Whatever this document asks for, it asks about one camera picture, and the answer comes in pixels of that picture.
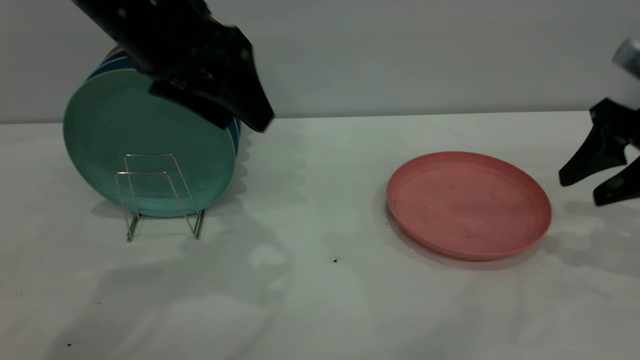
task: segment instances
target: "white wall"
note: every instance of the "white wall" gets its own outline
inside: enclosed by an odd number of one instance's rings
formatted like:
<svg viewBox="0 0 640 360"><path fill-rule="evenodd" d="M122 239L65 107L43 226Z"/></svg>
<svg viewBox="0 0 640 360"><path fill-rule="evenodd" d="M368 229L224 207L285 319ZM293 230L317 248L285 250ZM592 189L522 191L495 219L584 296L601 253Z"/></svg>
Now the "white wall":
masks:
<svg viewBox="0 0 640 360"><path fill-rule="evenodd" d="M638 0L216 0L287 116L640 105L611 64ZM0 2L0 121L59 120L112 41L71 1Z"/></svg>

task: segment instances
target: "plate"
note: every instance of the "plate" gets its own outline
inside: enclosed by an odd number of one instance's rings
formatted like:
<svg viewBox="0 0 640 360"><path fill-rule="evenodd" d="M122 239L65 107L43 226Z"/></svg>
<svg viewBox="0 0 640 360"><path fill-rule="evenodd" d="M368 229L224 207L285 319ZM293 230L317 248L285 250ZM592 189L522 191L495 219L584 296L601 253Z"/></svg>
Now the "plate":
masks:
<svg viewBox="0 0 640 360"><path fill-rule="evenodd" d="M109 52L107 53L107 55L104 58L106 59L109 56L111 56L113 53L115 53L116 51L120 51L120 50L122 50L122 46L120 46L120 44L117 44L116 46L112 47L111 50L109 50Z"/></svg>
<svg viewBox="0 0 640 360"><path fill-rule="evenodd" d="M129 61L129 57L126 56L124 58L118 58L115 60L108 61L100 65L97 69L95 69L88 78L86 78L85 82L89 81L91 78L103 74L108 71L113 70L121 70L121 69L133 69L133 65Z"/></svg>
<svg viewBox="0 0 640 360"><path fill-rule="evenodd" d="M115 51L113 54L108 55L106 58L104 58L104 60L100 63L100 65L107 63L111 60L123 58L125 56L129 56L129 54L127 54L127 52L124 49L120 49L118 51Z"/></svg>
<svg viewBox="0 0 640 360"><path fill-rule="evenodd" d="M413 239L472 261L524 251L551 223L547 194L531 176L471 152L438 152L405 163L387 185L387 204Z"/></svg>
<svg viewBox="0 0 640 360"><path fill-rule="evenodd" d="M125 170L125 154L173 153L197 208L208 208L225 191L234 171L230 132L182 106L150 95L151 83L132 69L105 72L87 81L65 111L67 152L84 179L118 206L115 172ZM195 212L171 158L131 158L129 170L167 171L186 211ZM125 207L133 211L126 176L120 176L119 181ZM132 187L141 214L182 215L166 176L132 176Z"/></svg>
<svg viewBox="0 0 640 360"><path fill-rule="evenodd" d="M105 72L121 70L121 69L133 69L134 67L133 67L133 64L129 61L129 57L126 54L124 56L125 57L123 58L118 58L102 64L98 69L92 72L91 75L89 75L89 77L85 80L85 82ZM237 120L234 117L233 121L229 124L229 127L228 127L229 132L231 133L231 137L234 141L234 148L236 150L236 155L238 153L238 146L240 142L239 121L240 120Z"/></svg>
<svg viewBox="0 0 640 360"><path fill-rule="evenodd" d="M234 141L234 148L236 150L236 155L238 154L238 145L240 142L240 132L238 130L237 119L234 117L233 121L229 123L229 132L231 133L231 137Z"/></svg>

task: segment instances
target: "green plate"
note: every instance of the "green plate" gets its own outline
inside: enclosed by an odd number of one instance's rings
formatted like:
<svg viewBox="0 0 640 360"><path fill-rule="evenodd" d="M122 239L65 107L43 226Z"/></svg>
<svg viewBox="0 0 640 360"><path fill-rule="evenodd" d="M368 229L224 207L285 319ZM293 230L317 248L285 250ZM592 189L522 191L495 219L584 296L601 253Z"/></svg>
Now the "green plate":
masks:
<svg viewBox="0 0 640 360"><path fill-rule="evenodd" d="M114 70L87 81L65 112L67 152L82 177L120 206L115 173L125 171L125 154L172 153L198 209L211 206L231 181L236 162L234 143L197 114L148 93L152 81L132 69ZM166 171L187 213L195 208L173 159L129 158L132 172ZM119 176L125 207L134 211L127 176ZM154 217L182 216L166 176L132 175L138 211Z"/></svg>

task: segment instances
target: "white table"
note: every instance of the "white table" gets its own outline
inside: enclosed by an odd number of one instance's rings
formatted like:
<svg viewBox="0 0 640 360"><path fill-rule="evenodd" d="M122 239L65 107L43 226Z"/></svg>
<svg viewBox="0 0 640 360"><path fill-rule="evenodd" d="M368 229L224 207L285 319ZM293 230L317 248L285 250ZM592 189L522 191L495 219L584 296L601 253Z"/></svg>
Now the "white table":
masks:
<svg viewBox="0 0 640 360"><path fill-rule="evenodd" d="M640 201L592 205L617 170L557 180L590 126L586 112L276 120L243 138L200 241L170 219L126 243L61 125L2 125L0 358L637 359ZM385 184L446 150L532 175L548 236L490 263L414 245Z"/></svg>

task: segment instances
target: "wire plate stand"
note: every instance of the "wire plate stand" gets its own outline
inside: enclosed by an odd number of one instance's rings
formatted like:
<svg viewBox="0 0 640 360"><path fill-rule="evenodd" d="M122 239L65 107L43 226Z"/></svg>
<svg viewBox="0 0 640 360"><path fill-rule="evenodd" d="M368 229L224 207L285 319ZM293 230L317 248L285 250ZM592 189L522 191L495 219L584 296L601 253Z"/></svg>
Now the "wire plate stand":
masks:
<svg viewBox="0 0 640 360"><path fill-rule="evenodd" d="M182 184L184 188L187 190L187 194L189 195L189 199L191 199L191 203L193 205L193 209L195 209L196 221L195 224L191 223L189 216L187 216L187 212L182 205L182 200L178 195L178 192L175 190L175 186L173 185L173 181L171 180L171 176L165 170L158 171L130 171L129 170L129 158L158 158L158 157L171 157L173 159L173 163L175 164L175 168L178 170L178 174L180 174L180 179L182 180ZM178 164L178 160L172 153L166 154L126 154L124 156L124 167L125 171L118 171L115 173L115 181L116 187L118 189L118 194L120 196L120 205L122 206L122 213L124 214L124 220L127 224L127 242L130 243L133 241L136 225L140 222L140 218L142 214L138 211L138 204L136 202L136 196L133 191L133 184L131 183L131 176L161 176L165 177L171 186L171 190L173 191L173 195L175 196L175 200L178 202L180 209L182 210L182 216L187 221L189 225L189 229L191 230L191 234L194 238L200 238L200 231L202 230L202 220L204 219L205 209L198 210L198 206L196 206L196 202L193 200L193 196L191 194L191 190L189 190L189 186L187 185L187 181L184 179L184 175L182 175L182 169L180 169L180 165ZM124 197L122 195L122 187L120 186L120 176L127 176L127 180L129 181L129 190L131 191L131 199L133 200L134 214L132 216L131 223L129 222L129 212L124 204Z"/></svg>

